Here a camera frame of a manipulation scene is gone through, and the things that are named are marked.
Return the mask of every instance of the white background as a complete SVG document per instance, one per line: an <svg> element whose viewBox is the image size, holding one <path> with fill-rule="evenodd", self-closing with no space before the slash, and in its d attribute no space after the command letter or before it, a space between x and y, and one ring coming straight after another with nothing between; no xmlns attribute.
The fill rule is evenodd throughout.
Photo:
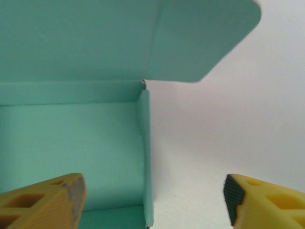
<svg viewBox="0 0 305 229"><path fill-rule="evenodd" d="M148 82L154 229L229 229L228 173L305 192L305 1L260 24L201 82Z"/></svg>

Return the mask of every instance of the teal cardboard box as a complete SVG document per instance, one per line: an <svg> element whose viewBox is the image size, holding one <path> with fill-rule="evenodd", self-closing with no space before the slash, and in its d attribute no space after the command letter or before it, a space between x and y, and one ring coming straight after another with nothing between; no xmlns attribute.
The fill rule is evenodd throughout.
<svg viewBox="0 0 305 229"><path fill-rule="evenodd" d="M250 0L1 0L0 192L79 172L79 228L151 227L144 80L200 80L260 17Z"/></svg>

